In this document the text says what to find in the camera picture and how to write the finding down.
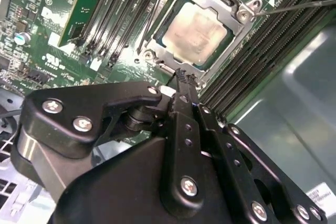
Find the silver screw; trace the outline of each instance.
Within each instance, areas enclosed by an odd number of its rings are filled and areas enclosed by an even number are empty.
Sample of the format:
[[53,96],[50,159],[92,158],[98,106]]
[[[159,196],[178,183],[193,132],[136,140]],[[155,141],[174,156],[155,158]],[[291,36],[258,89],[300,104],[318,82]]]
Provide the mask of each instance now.
[[44,111],[51,114],[57,114],[63,110],[62,104],[60,104],[58,101],[53,100],[45,101],[42,104],[42,108],[44,109]]
[[250,17],[250,13],[246,10],[240,10],[237,13],[237,19],[240,22],[246,22],[249,17]]
[[310,211],[318,220],[322,220],[322,217],[320,216],[319,212],[317,212],[317,210],[315,208],[311,207]]
[[210,109],[208,109],[207,107],[203,107],[203,111],[207,114],[211,114]]
[[145,60],[152,60],[154,58],[154,53],[152,51],[146,51],[144,53]]
[[88,132],[92,129],[91,121],[83,116],[76,118],[72,124],[77,131]]
[[148,87],[148,91],[151,93],[151,94],[157,94],[157,90],[153,87]]
[[190,178],[184,177],[181,179],[181,188],[188,196],[194,197],[197,194],[196,183]]
[[298,205],[298,206],[296,207],[296,209],[298,210],[299,214],[301,215],[301,217],[302,217],[303,219],[305,219],[305,220],[309,220],[309,219],[310,219],[307,210],[306,210],[303,206]]
[[254,214],[258,217],[259,220],[261,221],[266,221],[267,220],[267,213],[264,209],[264,207],[259,204],[256,201],[252,202],[252,210]]
[[231,130],[233,131],[233,133],[235,133],[236,135],[239,135],[239,129],[237,129],[236,127],[231,127]]

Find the chip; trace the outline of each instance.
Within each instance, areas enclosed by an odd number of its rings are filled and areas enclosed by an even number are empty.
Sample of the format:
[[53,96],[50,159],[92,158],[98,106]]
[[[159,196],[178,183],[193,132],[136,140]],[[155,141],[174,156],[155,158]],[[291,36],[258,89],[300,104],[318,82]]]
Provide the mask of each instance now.
[[84,25],[79,25],[79,26],[76,26],[73,30],[72,30],[72,34],[71,34],[71,39],[75,39],[75,38],[78,38],[82,32],[84,28]]
[[27,10],[27,9],[22,9],[22,11],[21,11],[21,17],[22,18],[26,18],[26,17],[28,17],[28,14],[29,14],[29,10]]
[[26,31],[26,28],[27,28],[27,24],[26,24],[26,23],[24,23],[24,22],[22,22],[22,21],[18,21],[18,22],[16,23],[16,31],[17,31],[18,33],[22,33],[22,32],[24,32],[24,31]]
[[33,13],[32,11],[30,11],[28,14],[28,19],[35,20],[35,18],[36,18],[36,13]]
[[0,69],[7,70],[9,68],[10,60],[0,56]]
[[185,3],[175,16],[162,43],[182,62],[202,66],[227,35],[217,14],[192,3]]

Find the motherboard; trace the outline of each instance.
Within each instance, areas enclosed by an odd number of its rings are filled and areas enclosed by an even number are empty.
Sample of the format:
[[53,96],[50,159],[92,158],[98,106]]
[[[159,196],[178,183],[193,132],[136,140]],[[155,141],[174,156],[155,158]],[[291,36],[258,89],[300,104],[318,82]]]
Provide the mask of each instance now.
[[0,84],[35,89],[146,80],[176,69],[227,116],[334,16],[254,13],[315,0],[1,0]]

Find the screwdriver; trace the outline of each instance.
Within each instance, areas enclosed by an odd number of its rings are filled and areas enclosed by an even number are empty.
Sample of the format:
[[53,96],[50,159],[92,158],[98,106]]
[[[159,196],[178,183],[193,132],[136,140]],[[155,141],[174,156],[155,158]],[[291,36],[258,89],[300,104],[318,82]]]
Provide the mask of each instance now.
[[275,10],[267,10],[267,11],[261,11],[258,13],[255,13],[255,17],[260,16],[266,16],[266,15],[272,15],[276,13],[283,13],[287,12],[289,10],[297,10],[297,9],[304,9],[304,8],[312,8],[312,7],[321,7],[321,6],[329,6],[329,5],[336,5],[336,0],[323,0],[323,1],[313,1],[313,2],[307,2],[299,5],[292,5],[284,8],[279,8]]

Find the capacitor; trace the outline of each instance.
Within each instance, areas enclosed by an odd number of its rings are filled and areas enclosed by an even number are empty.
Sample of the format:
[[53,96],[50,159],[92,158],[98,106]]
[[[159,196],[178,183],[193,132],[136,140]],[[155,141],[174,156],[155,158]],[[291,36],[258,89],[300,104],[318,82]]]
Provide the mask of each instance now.
[[28,33],[19,33],[16,34],[14,37],[14,42],[19,45],[23,46],[24,44],[28,44],[30,42],[31,38]]

